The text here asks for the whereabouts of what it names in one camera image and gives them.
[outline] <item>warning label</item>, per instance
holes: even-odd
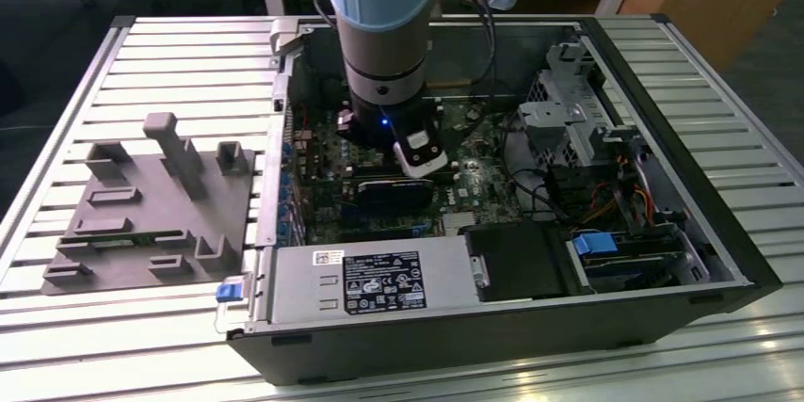
[[[344,256],[342,292],[348,314],[426,308],[418,252]]]

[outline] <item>blue latch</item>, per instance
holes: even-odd
[[[218,303],[242,300],[242,283],[224,283],[217,286],[217,291],[214,292],[214,299]]]
[[[617,251],[614,236],[610,233],[584,233],[573,239],[573,245],[577,254]]]

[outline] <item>floor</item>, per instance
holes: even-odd
[[[26,94],[22,106],[0,116],[0,216],[69,101],[112,18],[260,14],[260,0],[0,0],[2,63]],[[725,78],[804,161],[800,103],[804,74],[804,0],[785,0]],[[0,91],[0,110],[8,93]]]

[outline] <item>aluminum extrusion table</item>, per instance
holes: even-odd
[[[785,283],[778,292],[648,346],[280,388],[213,328],[214,283],[38,295],[89,179],[81,161],[93,141],[121,140],[129,153],[157,152],[141,119],[169,110],[181,120],[178,134],[193,137],[198,151],[238,140],[260,152],[268,125],[281,120],[272,113],[272,18],[138,18],[109,30],[0,225],[0,399],[586,402],[801,396],[804,171],[672,24],[648,17],[601,24]],[[609,96],[617,104],[616,94]],[[620,114],[628,121],[622,109]],[[262,166],[257,156],[246,248]],[[245,317],[245,304],[238,307],[232,321]]]

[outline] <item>robotic arm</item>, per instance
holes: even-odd
[[[436,0],[330,0],[352,109],[340,123],[364,146],[393,149],[405,174],[446,164],[434,104],[422,99],[429,13]],[[489,0],[509,8],[516,0]]]

